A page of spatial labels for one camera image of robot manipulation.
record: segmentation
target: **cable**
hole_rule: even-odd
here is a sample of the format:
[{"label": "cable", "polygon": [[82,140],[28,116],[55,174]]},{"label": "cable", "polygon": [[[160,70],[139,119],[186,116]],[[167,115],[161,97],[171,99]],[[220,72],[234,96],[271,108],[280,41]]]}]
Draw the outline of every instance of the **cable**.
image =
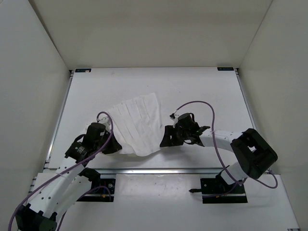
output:
[{"label": "cable", "polygon": [[[109,120],[110,120],[111,129],[110,129],[110,134],[109,134],[109,136],[108,136],[108,139],[107,139],[106,142],[102,145],[102,147],[101,147],[99,150],[97,150],[94,154],[92,154],[92,155],[89,156],[88,158],[86,158],[86,159],[80,161],[79,163],[77,163],[77,164],[75,164],[75,165],[69,167],[68,169],[62,171],[60,174],[64,174],[64,173],[66,173],[66,172],[72,170],[73,168],[75,168],[75,167],[77,167],[77,166],[79,166],[79,165],[81,165],[81,164],[83,164],[83,163],[86,163],[86,162],[92,160],[92,159],[93,159],[99,152],[101,152],[101,151],[106,147],[106,145],[108,144],[108,142],[110,141],[110,139],[111,139],[111,137],[112,137],[112,135],[113,135],[113,133],[114,133],[114,131],[113,131],[114,125],[113,125],[113,122],[112,122],[112,118],[110,117],[110,115],[109,115],[108,113],[106,113],[106,112],[99,112],[99,113],[98,113],[98,116],[99,116],[100,114],[106,114],[106,115],[108,116]],[[45,187],[46,185],[48,185],[49,183],[51,183],[52,181],[54,181],[55,179],[57,179],[57,178],[60,177],[60,176],[61,176],[61,175],[56,175],[56,176],[50,178],[48,181],[46,181],[45,183],[43,183],[42,185],[40,185],[39,187],[37,187],[37,188],[36,188],[32,193],[30,193],[24,200],[22,200],[22,202],[16,207],[16,209],[14,210],[14,212],[13,212],[13,214],[12,214],[12,216],[11,216],[11,219],[10,219],[10,222],[9,222],[9,226],[8,226],[8,231],[12,231],[12,224],[13,224],[13,221],[14,221],[14,217],[16,216],[16,213],[17,213],[17,211],[19,210],[19,208],[20,208],[20,207],[21,207],[21,206],[22,206],[33,194],[35,194],[35,193],[36,193],[37,191],[39,191],[41,188]]]},{"label": "cable", "polygon": [[[111,202],[111,193],[110,193],[109,189],[108,189],[107,187],[105,187],[105,186],[98,186],[98,187],[96,187],[96,188],[90,189],[89,191],[87,191],[86,193],[84,193],[81,197],[83,197],[83,196],[87,195],[88,193],[93,192],[93,191],[95,191],[95,190],[99,190],[99,189],[101,189],[101,188],[104,188],[104,189],[107,190],[107,192],[108,192],[108,194],[109,194],[109,201]],[[63,215],[62,215],[62,217],[61,217],[61,220],[60,220],[60,222],[59,222],[57,231],[60,231],[60,227],[61,227],[61,225],[62,225],[62,222],[63,222],[63,220],[64,220],[65,215],[66,215],[66,212],[63,213]]]},{"label": "cable", "polygon": [[255,181],[259,182],[260,184],[264,185],[265,187],[268,187],[270,189],[276,189],[278,187],[278,180],[276,178],[276,176],[274,175],[274,173],[272,172],[272,170],[269,170],[269,173],[274,177],[274,180],[275,180],[275,186],[269,186],[265,183],[263,183],[262,181],[260,180],[257,180],[257,179],[254,179]]},{"label": "cable", "polygon": [[221,159],[221,156],[220,156],[220,154],[219,154],[218,147],[217,147],[217,144],[216,144],[215,130],[214,130],[215,111],[214,111],[214,108],[212,107],[212,105],[210,105],[208,102],[205,102],[205,101],[199,101],[199,100],[197,100],[197,101],[190,101],[190,102],[185,103],[185,104],[183,104],[182,106],[180,106],[180,107],[174,112],[174,114],[175,114],[179,109],[181,109],[182,107],[184,107],[184,106],[186,106],[186,105],[188,105],[188,104],[191,104],[191,103],[204,103],[204,104],[208,105],[208,106],[211,108],[212,114],[213,114],[213,117],[212,117],[212,118],[213,118],[213,119],[212,119],[212,128],[211,128],[211,129],[212,129],[212,134],[213,134],[214,148],[215,148],[217,157],[218,157],[218,159],[219,159],[219,161],[220,161],[220,163],[221,163],[221,165],[222,165],[223,170],[226,171],[226,173],[228,174],[228,176],[229,176],[235,183],[237,183],[237,184],[242,184],[243,182],[240,182],[240,181],[236,180],[236,179],[231,175],[231,173],[228,171],[227,167],[226,167],[225,164],[223,163],[223,161],[222,161],[222,159]]},{"label": "cable", "polygon": [[[214,148],[215,148],[217,157],[218,157],[218,159],[219,159],[219,161],[220,161],[220,163],[221,163],[223,169],[224,169],[224,170],[226,171],[226,173],[228,174],[228,176],[236,183],[235,186],[236,186],[237,184],[239,184],[239,185],[244,184],[245,181],[246,181],[246,178],[245,178],[242,182],[237,181],[237,180],[231,175],[231,173],[228,171],[227,167],[226,167],[225,164],[223,163],[222,158],[221,158],[221,156],[220,156],[220,154],[219,154],[218,147],[217,147],[217,144],[216,144],[215,130],[214,130],[215,112],[214,112],[214,108],[212,107],[212,105],[210,105],[208,102],[205,102],[205,101],[190,101],[190,102],[185,103],[185,104],[183,104],[182,106],[180,106],[173,114],[175,114],[175,113],[176,113],[179,109],[181,109],[182,107],[184,107],[184,106],[186,106],[186,105],[188,105],[188,104],[191,104],[191,103],[204,103],[204,104],[208,105],[208,106],[211,108],[212,114],[213,114],[213,119],[212,119],[213,144],[214,144]],[[275,182],[276,182],[276,185],[275,185],[275,186],[266,185],[265,183],[263,183],[263,182],[261,182],[261,181],[259,181],[259,180],[257,180],[257,179],[254,179],[254,180],[257,181],[257,182],[259,182],[260,184],[262,184],[262,185],[264,185],[264,186],[270,188],[270,189],[276,189],[276,188],[278,187],[277,178],[276,178],[276,176],[273,174],[272,170],[269,169],[269,173],[270,173],[270,174],[274,177],[274,179],[275,179]]]}]

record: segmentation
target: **white enclosure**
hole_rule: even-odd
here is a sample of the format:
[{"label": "white enclosure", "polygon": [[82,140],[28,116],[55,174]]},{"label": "white enclosure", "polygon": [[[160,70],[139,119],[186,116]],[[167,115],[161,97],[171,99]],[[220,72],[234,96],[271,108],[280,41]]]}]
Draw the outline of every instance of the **white enclosure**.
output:
[{"label": "white enclosure", "polygon": [[0,1],[0,230],[42,170],[68,80],[29,2]]},{"label": "white enclosure", "polygon": [[[143,158],[98,155],[90,167],[129,175],[114,176],[114,203],[77,203],[61,230],[308,231],[306,0],[29,1],[0,0],[0,231],[32,190],[33,177],[38,175],[36,186],[50,177],[99,111],[152,92],[161,102],[163,125],[190,100],[213,104],[215,129],[243,131],[256,122],[279,157],[273,166],[281,174],[278,189],[248,180],[248,204],[203,205],[187,187],[198,186],[199,170],[218,171],[214,149],[183,146]],[[240,76],[215,66],[239,67]],[[68,69],[75,68],[92,71],[75,73],[66,95]],[[181,112],[195,113],[200,125],[211,123],[205,105]],[[221,153],[234,163],[234,155]],[[132,173],[138,168],[164,172],[160,180],[149,174],[137,180]],[[171,172],[186,174],[165,175]],[[147,194],[151,185],[145,182],[156,180],[165,185]],[[262,180],[272,183],[269,175]],[[209,226],[213,221],[217,225]]]},{"label": "white enclosure", "polygon": [[30,0],[68,68],[239,67],[271,0]]}]

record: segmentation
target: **folded cloth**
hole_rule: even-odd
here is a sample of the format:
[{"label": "folded cloth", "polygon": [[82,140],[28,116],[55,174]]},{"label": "folded cloth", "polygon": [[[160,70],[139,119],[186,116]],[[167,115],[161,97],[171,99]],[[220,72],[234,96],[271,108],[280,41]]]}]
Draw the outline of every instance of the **folded cloth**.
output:
[{"label": "folded cloth", "polygon": [[123,101],[107,111],[114,122],[114,135],[121,154],[146,156],[160,150],[164,135],[160,105],[155,93]]}]

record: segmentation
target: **white tabletop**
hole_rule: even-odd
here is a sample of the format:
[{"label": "white tabletop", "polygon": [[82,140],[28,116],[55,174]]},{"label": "white tabletop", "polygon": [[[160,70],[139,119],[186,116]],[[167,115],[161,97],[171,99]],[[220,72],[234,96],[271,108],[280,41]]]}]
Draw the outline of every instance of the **white tabletop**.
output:
[{"label": "white tabletop", "polygon": [[[99,68],[74,73],[57,132],[49,168],[57,168],[66,150],[100,111],[139,95],[156,92],[161,103],[163,125],[171,125],[169,115],[192,101],[209,102],[215,109],[215,129],[245,131],[252,127],[234,71],[216,67]],[[212,113],[203,104],[187,105],[179,113],[192,112],[200,126],[211,125]],[[234,154],[221,150],[227,165]],[[161,150],[146,157],[99,154],[92,168],[214,168],[221,167],[213,148],[184,145]]]},{"label": "white tabletop", "polygon": [[[39,173],[35,186],[52,176]],[[202,204],[200,176],[189,174],[116,176],[113,203],[76,202],[61,231],[287,231],[298,228],[283,182],[272,190],[252,179],[248,203]],[[273,185],[271,175],[260,178]]]}]

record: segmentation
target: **white wall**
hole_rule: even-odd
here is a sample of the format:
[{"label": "white wall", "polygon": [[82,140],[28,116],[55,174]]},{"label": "white wall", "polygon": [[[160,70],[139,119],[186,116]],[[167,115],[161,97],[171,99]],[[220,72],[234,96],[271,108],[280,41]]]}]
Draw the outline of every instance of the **white wall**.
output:
[{"label": "white wall", "polygon": [[42,170],[68,80],[29,2],[0,3],[0,230]]},{"label": "white wall", "polygon": [[30,0],[67,66],[238,67],[271,0]]},{"label": "white wall", "polygon": [[274,0],[240,66],[302,230],[308,230],[307,9],[307,0]]}]

